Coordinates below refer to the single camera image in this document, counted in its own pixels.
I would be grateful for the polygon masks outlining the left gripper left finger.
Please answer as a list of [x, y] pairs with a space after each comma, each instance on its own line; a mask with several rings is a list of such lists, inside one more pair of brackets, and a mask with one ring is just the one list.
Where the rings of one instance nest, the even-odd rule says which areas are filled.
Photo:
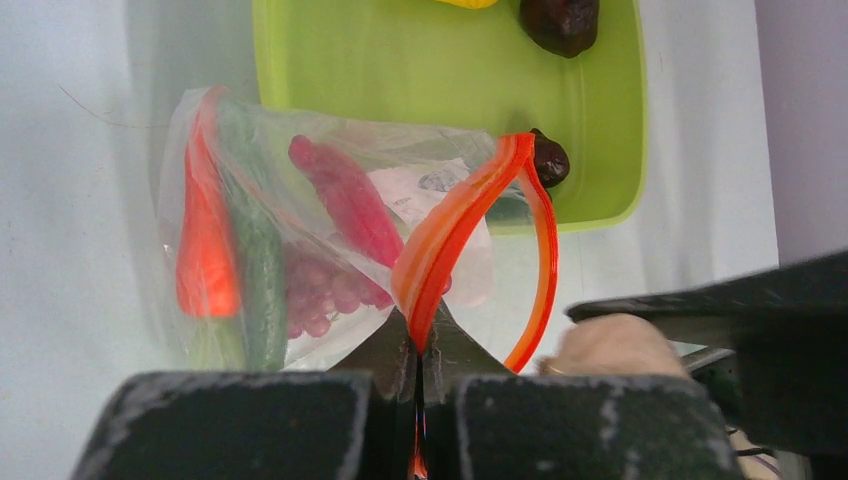
[[409, 479], [417, 359], [393, 311], [326, 372], [148, 372], [105, 405], [76, 479]]

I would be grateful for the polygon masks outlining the orange carrot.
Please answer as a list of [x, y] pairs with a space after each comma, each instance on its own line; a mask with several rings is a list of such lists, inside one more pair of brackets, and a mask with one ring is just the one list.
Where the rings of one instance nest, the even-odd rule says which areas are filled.
[[205, 93], [190, 125], [184, 151], [184, 213], [176, 259], [176, 299], [190, 317], [239, 313], [241, 292], [235, 241], [213, 147], [217, 106], [224, 89]]

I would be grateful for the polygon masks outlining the yellow corn cob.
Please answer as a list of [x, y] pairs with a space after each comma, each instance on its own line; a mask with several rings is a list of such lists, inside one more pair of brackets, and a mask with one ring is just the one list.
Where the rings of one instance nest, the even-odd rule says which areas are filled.
[[452, 6], [456, 6], [463, 9], [469, 10], [481, 10], [489, 8], [495, 5], [498, 0], [438, 0], [439, 2], [446, 3]]

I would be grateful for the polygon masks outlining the long green cucumber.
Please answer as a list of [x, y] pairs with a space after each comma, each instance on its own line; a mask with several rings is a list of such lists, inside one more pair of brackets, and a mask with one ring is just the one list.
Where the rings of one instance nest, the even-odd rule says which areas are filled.
[[243, 300], [246, 364], [250, 370], [284, 367], [288, 343], [285, 258], [281, 236], [267, 203], [267, 165], [248, 107], [221, 100], [216, 107], [219, 167], [236, 240]]

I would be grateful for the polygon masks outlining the lime green plastic basin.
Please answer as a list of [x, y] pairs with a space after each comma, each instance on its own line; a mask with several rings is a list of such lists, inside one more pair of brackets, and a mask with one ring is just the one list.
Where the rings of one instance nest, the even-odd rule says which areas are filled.
[[559, 229], [616, 225], [635, 210], [646, 176], [639, 6], [602, 2], [596, 42], [573, 59], [537, 46], [518, 9], [515, 1], [480, 10], [441, 1], [256, 1], [261, 102], [496, 136], [537, 128], [571, 162], [552, 192]]

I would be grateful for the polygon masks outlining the red chili pepper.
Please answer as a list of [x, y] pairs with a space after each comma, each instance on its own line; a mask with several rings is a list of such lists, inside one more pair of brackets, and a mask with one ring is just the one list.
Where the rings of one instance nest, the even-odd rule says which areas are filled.
[[304, 135], [292, 138], [288, 155], [312, 184], [342, 239], [391, 269], [404, 243], [366, 171], [345, 152]]

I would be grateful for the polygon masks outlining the clear zip bag orange zipper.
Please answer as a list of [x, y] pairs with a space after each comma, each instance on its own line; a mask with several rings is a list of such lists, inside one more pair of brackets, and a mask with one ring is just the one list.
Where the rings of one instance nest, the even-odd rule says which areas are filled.
[[175, 329], [193, 369], [322, 370], [400, 318], [422, 350], [442, 306], [492, 313], [517, 256], [535, 296], [504, 365], [521, 371], [551, 316], [559, 247], [532, 133], [275, 112], [226, 88], [171, 118], [158, 219]]

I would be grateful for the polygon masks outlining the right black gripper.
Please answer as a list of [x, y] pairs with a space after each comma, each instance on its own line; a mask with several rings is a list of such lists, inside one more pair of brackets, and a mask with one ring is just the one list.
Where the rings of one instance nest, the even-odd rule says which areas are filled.
[[710, 346], [683, 357], [730, 426], [778, 454], [785, 479], [847, 477], [847, 350], [768, 347], [847, 339], [847, 252], [688, 290], [575, 304], [578, 323], [629, 314], [668, 339]]

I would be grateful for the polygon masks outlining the dark purple mangosteen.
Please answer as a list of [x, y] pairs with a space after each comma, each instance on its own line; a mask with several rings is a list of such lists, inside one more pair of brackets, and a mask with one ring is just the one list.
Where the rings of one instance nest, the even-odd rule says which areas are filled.
[[542, 49], [575, 58], [591, 48], [598, 35], [598, 0], [522, 0], [519, 23]]

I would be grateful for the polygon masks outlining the red grape bunch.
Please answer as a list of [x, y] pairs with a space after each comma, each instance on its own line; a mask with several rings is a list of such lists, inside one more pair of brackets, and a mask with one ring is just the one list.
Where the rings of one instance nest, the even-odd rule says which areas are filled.
[[341, 315], [362, 307], [382, 310], [391, 296], [351, 266], [343, 266], [304, 242], [283, 247], [288, 335], [297, 339], [325, 336]]

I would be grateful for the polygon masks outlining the white garlic bulb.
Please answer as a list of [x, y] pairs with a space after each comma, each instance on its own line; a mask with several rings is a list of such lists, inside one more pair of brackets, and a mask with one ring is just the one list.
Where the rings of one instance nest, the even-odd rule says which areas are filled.
[[561, 337], [555, 355], [538, 363], [541, 375], [660, 375], [688, 378], [675, 348], [659, 329], [629, 314], [577, 323]]

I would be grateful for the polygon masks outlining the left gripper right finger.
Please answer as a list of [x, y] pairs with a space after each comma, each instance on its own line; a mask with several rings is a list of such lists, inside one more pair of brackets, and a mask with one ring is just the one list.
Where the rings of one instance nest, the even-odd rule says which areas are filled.
[[725, 422], [691, 376], [471, 372], [423, 360], [434, 479], [740, 479]]

